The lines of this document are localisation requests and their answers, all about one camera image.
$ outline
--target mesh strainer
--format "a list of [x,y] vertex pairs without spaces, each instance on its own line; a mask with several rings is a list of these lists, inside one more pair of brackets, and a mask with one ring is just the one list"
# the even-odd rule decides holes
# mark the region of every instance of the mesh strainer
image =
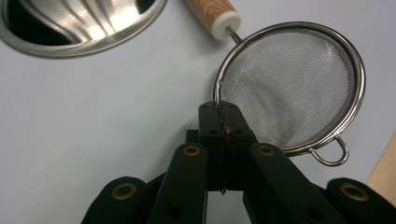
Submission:
[[[225,11],[219,17],[230,14]],[[289,156],[311,152],[323,164],[344,163],[348,148],[339,134],[356,116],[365,85],[361,57],[349,41],[310,22],[281,23],[241,40],[234,17],[220,20],[236,46],[219,70],[214,100],[238,105],[259,142]],[[334,139],[344,154],[325,161],[316,149]]]

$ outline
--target wooden surface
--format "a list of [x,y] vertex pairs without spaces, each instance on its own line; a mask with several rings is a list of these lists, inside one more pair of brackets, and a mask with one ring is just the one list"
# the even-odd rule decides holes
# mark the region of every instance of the wooden surface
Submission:
[[236,11],[227,0],[184,0],[184,2],[210,34],[212,24],[219,15],[227,11]]
[[390,139],[367,185],[396,206],[396,133]]

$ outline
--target metal mesh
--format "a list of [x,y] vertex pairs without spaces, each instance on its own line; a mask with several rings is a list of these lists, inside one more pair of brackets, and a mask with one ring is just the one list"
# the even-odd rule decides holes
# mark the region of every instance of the metal mesh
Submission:
[[260,142],[297,147],[343,119],[351,74],[335,41],[316,32],[283,31],[252,42],[236,56],[220,97],[240,107]]

